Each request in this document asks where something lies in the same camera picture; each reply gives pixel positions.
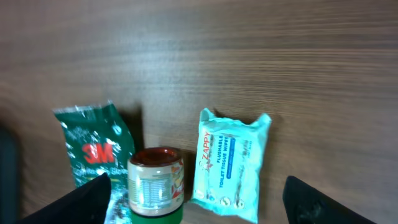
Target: jar label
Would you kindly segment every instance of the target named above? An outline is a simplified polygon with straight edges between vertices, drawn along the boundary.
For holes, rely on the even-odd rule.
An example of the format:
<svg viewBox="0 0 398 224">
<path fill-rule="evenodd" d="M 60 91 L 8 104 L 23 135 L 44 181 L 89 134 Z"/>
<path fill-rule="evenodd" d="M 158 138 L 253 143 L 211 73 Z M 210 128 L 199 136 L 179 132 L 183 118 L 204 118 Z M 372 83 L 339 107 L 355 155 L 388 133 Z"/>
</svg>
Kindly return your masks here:
<svg viewBox="0 0 398 224">
<path fill-rule="evenodd" d="M 142 167 L 129 162 L 129 204 L 145 216 L 173 212 L 183 202 L 183 161 L 164 167 Z"/>
</svg>

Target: black object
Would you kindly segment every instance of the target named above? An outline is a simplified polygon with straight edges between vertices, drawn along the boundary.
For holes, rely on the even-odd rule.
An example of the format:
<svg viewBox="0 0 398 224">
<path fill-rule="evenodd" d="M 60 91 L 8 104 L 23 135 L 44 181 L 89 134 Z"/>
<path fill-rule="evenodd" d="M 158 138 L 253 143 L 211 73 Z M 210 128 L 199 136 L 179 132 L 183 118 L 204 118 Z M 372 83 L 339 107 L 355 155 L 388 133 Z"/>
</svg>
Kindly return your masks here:
<svg viewBox="0 0 398 224">
<path fill-rule="evenodd" d="M 15 223 L 18 216 L 17 144 L 12 134 L 0 127 L 0 223 Z"/>
<path fill-rule="evenodd" d="M 374 224 L 294 176 L 286 179 L 283 201 L 290 224 Z"/>
<path fill-rule="evenodd" d="M 111 180 L 104 173 L 18 224 L 103 224 L 111 196 Z"/>
</svg>

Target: zappy wipes package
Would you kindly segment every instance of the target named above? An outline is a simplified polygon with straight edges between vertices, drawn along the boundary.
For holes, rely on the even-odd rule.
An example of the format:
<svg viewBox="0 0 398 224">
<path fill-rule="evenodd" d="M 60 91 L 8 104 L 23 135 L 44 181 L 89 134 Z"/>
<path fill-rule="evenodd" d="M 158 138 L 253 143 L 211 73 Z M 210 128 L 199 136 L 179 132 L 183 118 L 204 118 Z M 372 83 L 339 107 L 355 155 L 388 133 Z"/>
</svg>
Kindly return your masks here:
<svg viewBox="0 0 398 224">
<path fill-rule="evenodd" d="M 271 118 L 252 124 L 200 113 L 199 140 L 191 202 L 218 215 L 257 223 L 259 173 Z"/>
</svg>

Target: wooden surface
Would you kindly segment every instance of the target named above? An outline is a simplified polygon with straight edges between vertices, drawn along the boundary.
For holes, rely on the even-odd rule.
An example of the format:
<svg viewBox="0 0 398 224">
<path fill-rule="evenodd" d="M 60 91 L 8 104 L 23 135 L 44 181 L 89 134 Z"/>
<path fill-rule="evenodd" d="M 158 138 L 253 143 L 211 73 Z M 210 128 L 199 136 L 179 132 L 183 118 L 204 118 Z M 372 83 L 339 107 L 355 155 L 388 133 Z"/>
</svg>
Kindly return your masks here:
<svg viewBox="0 0 398 224">
<path fill-rule="evenodd" d="M 287 223 L 288 175 L 396 223 L 397 12 L 395 0 L 0 1 L 0 120 L 21 140 L 22 217 L 74 188 L 52 109 L 112 99 L 145 146 L 193 155 L 204 107 L 269 113 L 260 223 Z"/>
</svg>

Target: flushable wipes package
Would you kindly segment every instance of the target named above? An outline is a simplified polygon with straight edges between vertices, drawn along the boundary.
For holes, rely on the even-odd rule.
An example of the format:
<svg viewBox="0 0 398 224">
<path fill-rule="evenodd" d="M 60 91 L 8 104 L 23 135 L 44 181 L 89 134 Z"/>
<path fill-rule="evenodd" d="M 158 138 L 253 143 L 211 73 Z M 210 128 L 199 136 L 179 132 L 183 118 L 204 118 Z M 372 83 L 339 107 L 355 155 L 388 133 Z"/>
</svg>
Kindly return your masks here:
<svg viewBox="0 0 398 224">
<path fill-rule="evenodd" d="M 191 202 L 257 223 L 259 173 L 270 125 L 266 114 L 247 125 L 202 110 Z"/>
<path fill-rule="evenodd" d="M 127 161 L 134 142 L 112 103 L 54 110 L 65 134 L 76 187 L 106 172 L 111 179 L 111 198 L 105 224 L 130 224 Z"/>
</svg>

